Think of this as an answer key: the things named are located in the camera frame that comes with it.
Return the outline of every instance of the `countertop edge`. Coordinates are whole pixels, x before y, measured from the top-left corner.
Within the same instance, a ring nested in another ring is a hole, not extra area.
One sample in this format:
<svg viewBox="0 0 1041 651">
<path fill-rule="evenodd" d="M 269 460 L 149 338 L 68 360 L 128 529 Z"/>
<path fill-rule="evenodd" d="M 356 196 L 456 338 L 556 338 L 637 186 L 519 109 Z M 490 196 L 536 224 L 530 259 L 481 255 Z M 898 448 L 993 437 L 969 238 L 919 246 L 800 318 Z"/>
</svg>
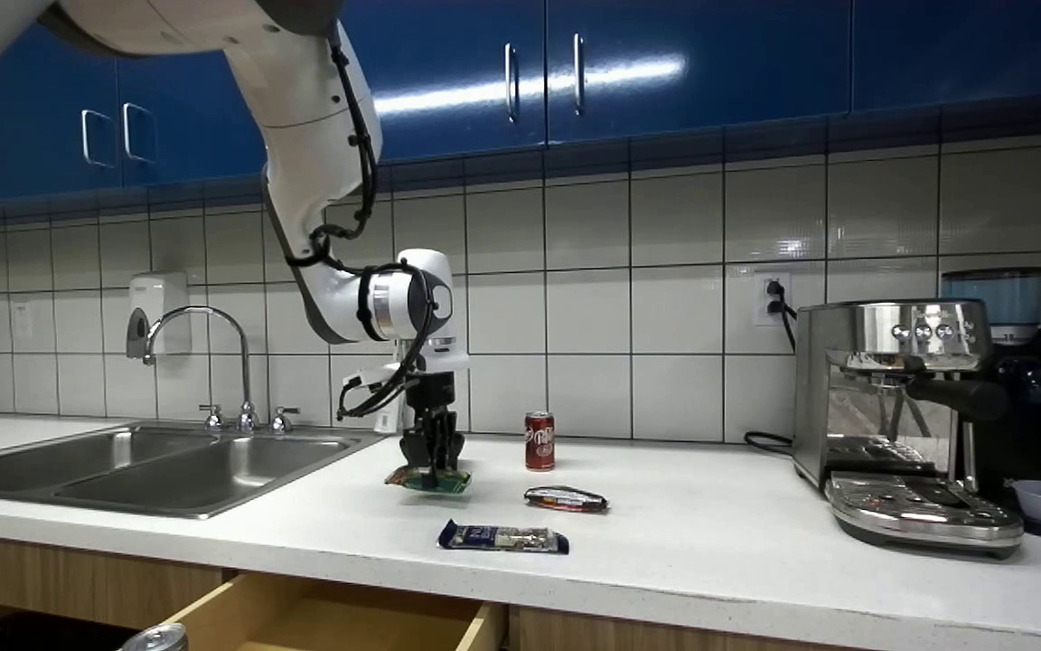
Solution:
<svg viewBox="0 0 1041 651">
<path fill-rule="evenodd" d="M 898 613 L 840 610 L 812 602 L 665 594 L 665 590 L 607 587 L 581 579 L 537 579 L 512 571 L 336 552 L 336 551 L 290 551 L 262 542 L 213 547 L 210 538 L 198 535 L 162 535 L 162 531 L 116 538 L 116 529 L 98 524 L 72 524 L 72 529 L 76 535 L 68 535 L 68 524 L 62 519 L 0 518 L 0 538 L 7 542 L 31 542 L 83 552 L 121 552 L 121 557 L 263 571 L 290 579 L 356 582 L 375 590 L 463 596 L 463 599 L 598 613 L 598 619 L 628 619 L 709 634 L 776 636 L 801 642 L 846 642 L 846 648 L 890 648 L 890 651 L 893 648 L 916 651 L 925 642 L 963 651 L 999 651 L 999 648 L 1041 651 L 1041 634 L 1022 630 L 952 625 L 934 619 L 898 619 Z"/>
</svg>

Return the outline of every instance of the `wooden drawer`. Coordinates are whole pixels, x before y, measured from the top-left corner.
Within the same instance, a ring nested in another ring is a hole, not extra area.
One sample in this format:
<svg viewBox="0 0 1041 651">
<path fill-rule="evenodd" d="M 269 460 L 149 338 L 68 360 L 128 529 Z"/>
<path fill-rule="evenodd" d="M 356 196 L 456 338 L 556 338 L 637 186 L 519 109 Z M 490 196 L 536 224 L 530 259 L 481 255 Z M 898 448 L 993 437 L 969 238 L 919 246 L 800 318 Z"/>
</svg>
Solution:
<svg viewBox="0 0 1041 651">
<path fill-rule="evenodd" d="M 500 651 L 501 608 L 416 594 L 239 575 L 169 623 L 187 651 Z"/>
</svg>

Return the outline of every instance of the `white countertop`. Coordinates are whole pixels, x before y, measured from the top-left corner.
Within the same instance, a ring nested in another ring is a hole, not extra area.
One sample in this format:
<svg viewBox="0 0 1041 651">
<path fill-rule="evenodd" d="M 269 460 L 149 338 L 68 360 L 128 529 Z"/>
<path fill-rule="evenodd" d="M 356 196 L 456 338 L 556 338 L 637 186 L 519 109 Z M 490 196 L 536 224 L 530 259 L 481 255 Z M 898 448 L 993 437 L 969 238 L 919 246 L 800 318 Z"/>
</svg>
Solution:
<svg viewBox="0 0 1041 651">
<path fill-rule="evenodd" d="M 0 443 L 104 422 L 0 418 Z M 553 610 L 854 648 L 1041 648 L 1041 538 L 1007 560 L 849 538 L 786 454 L 742 448 L 556 443 L 528 472 L 519 440 L 465 440 L 465 495 L 383 485 L 378 440 L 213 519 L 0 501 L 0 538 L 366 582 Z M 607 518 L 523 506 L 580 485 Z M 556 529 L 566 557 L 442 551 L 445 519 Z"/>
</svg>

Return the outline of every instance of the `blue cabinet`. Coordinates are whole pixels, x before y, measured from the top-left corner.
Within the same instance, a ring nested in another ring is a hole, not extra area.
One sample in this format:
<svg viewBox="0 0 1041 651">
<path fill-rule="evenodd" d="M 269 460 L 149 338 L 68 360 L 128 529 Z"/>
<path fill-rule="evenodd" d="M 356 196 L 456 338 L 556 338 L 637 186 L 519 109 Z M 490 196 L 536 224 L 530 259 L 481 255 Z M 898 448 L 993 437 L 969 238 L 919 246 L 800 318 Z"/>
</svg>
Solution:
<svg viewBox="0 0 1041 651">
<path fill-rule="evenodd" d="M 366 0 L 388 161 L 849 109 L 849 0 Z"/>
<path fill-rule="evenodd" d="M 856 113 L 1041 97 L 1041 0 L 856 0 Z"/>
<path fill-rule="evenodd" d="M 551 137 L 849 113 L 849 0 L 545 4 Z"/>
<path fill-rule="evenodd" d="M 0 57 L 0 198 L 129 196 L 262 165 L 219 55 L 107 57 L 36 24 Z"/>
<path fill-rule="evenodd" d="M 543 143 L 543 0 L 366 0 L 343 24 L 375 92 L 383 161 Z"/>
</svg>

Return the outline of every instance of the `can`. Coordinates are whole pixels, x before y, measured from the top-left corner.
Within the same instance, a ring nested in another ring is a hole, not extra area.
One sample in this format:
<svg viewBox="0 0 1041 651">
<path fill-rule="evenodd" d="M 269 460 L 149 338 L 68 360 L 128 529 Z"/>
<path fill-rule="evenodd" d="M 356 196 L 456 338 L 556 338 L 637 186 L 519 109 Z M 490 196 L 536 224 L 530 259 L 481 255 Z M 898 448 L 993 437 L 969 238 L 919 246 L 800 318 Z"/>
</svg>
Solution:
<svg viewBox="0 0 1041 651">
<path fill-rule="evenodd" d="M 523 412 L 523 465 L 553 470 L 556 465 L 556 426 L 553 412 Z"/>
</svg>

